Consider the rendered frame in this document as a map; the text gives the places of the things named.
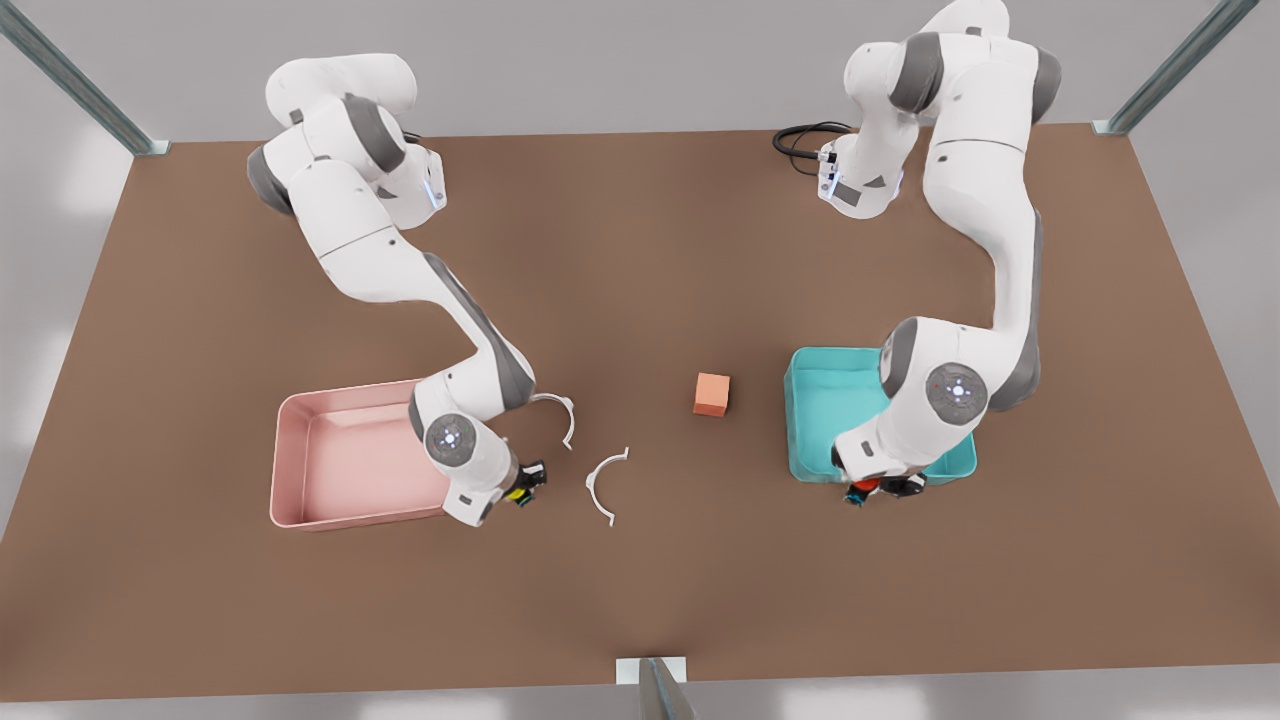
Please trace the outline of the blue storage box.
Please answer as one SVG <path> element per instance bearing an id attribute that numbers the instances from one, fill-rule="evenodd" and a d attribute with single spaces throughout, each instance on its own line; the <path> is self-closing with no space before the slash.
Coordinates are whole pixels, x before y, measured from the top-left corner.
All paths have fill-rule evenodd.
<path id="1" fill-rule="evenodd" d="M 998 406 L 1016 357 L 995 332 L 913 316 L 881 348 L 805 347 L 783 377 L 788 466 L 801 482 L 977 466 L 977 425 Z"/>

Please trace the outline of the pink storage box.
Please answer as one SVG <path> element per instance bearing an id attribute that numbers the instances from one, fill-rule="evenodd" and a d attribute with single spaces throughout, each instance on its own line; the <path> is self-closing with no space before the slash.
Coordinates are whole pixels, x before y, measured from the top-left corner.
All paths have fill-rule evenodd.
<path id="1" fill-rule="evenodd" d="M 448 482 L 410 424 L 415 380 L 285 398 L 276 415 L 269 515 L 293 530 L 440 516 Z"/>

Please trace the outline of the white curved bracket piece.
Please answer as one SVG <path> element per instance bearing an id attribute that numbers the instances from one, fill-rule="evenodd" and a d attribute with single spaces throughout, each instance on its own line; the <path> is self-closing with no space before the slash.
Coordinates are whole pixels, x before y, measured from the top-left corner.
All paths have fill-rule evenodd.
<path id="1" fill-rule="evenodd" d="M 614 525 L 614 523 L 616 523 L 616 514 L 612 512 L 609 509 L 607 509 L 605 505 L 600 501 L 600 497 L 599 497 L 599 493 L 598 493 L 598 488 L 596 488 L 598 483 L 599 483 L 599 478 L 600 478 L 600 474 L 605 470 L 605 468 L 608 468 L 611 464 L 622 462 L 625 460 L 628 460 L 628 457 L 630 457 L 630 447 L 625 447 L 621 454 L 613 454 L 613 455 L 611 455 L 611 456 L 600 460 L 591 469 L 591 471 L 586 475 L 586 479 L 584 482 L 585 488 L 588 489 L 588 493 L 590 495 L 590 500 L 591 500 L 594 507 L 596 509 L 596 511 L 602 516 L 604 516 L 607 519 L 608 527 L 613 527 Z"/>
<path id="2" fill-rule="evenodd" d="M 557 402 L 559 406 L 562 406 L 566 410 L 567 416 L 568 416 L 568 428 L 567 428 L 567 432 L 564 433 L 564 437 L 562 438 L 561 443 L 567 450 L 572 450 L 573 447 L 571 445 L 571 441 L 572 441 L 575 430 L 576 430 L 576 415 L 575 415 L 575 404 L 573 404 L 573 401 L 571 398 L 568 398 L 568 397 L 564 397 L 564 396 L 561 396 L 561 395 L 554 395 L 554 393 L 535 393 L 535 395 L 532 395 L 530 397 L 530 402 L 540 402 L 540 401 L 553 401 L 553 402 Z"/>

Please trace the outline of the silver frame post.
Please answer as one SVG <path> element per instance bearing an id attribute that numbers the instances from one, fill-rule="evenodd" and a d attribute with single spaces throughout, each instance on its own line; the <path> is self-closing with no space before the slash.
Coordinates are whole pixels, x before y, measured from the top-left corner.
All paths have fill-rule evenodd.
<path id="1" fill-rule="evenodd" d="M 1121 137 L 1133 132 L 1261 3 L 1219 0 L 1110 118 L 1091 123 L 1093 133 Z"/>
<path id="2" fill-rule="evenodd" d="M 685 656 L 617 659 L 614 683 L 636 685 L 639 720 L 699 720 L 684 692 L 687 680 Z"/>
<path id="3" fill-rule="evenodd" d="M 172 143 L 151 138 L 12 0 L 0 0 L 0 35 L 136 158 L 160 158 Z"/>

